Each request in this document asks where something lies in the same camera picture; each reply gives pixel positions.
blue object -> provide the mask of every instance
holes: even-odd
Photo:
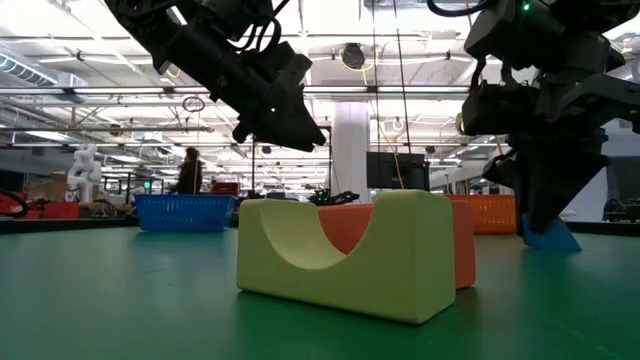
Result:
[[[560,218],[556,218],[547,231],[535,233],[529,228],[527,215],[522,216],[523,239],[525,245],[538,250],[555,250],[563,252],[581,251],[580,244]]]
[[[231,223],[233,196],[136,195],[140,228],[147,231],[218,232]]]

white robot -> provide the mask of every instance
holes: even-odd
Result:
[[[95,144],[85,144],[73,153],[74,162],[67,175],[65,201],[93,201],[93,185],[99,185],[102,178],[102,166],[94,161],[97,149]]]

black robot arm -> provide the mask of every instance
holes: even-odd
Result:
[[[463,131],[507,135],[511,151],[483,176],[514,189],[520,233],[523,216],[532,231],[545,231],[607,165],[601,126],[621,118],[640,130],[640,86],[605,75],[625,60],[602,35],[634,18],[640,0],[484,0],[458,12],[427,3],[443,16],[482,11],[465,42],[478,64]],[[479,81],[487,56],[502,61],[502,84]],[[512,70],[531,66],[534,83],[517,83]]]
[[[118,22],[151,54],[164,73],[175,64],[205,86],[213,101],[235,109],[234,139],[256,140],[303,151],[325,138],[303,101],[302,79],[312,62],[280,43],[281,27],[270,0],[106,0]],[[262,39],[273,25],[264,49]],[[256,39],[257,47],[250,49]],[[246,45],[229,43],[242,39]]]

white pillar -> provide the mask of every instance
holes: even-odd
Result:
[[[367,151],[369,150],[369,104],[337,103],[333,118],[333,169],[331,193],[351,191],[369,202]]]

green tabletop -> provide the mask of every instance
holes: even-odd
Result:
[[[240,293],[237,232],[0,237],[0,359],[638,359],[640,240],[477,240],[478,281],[421,327]]]

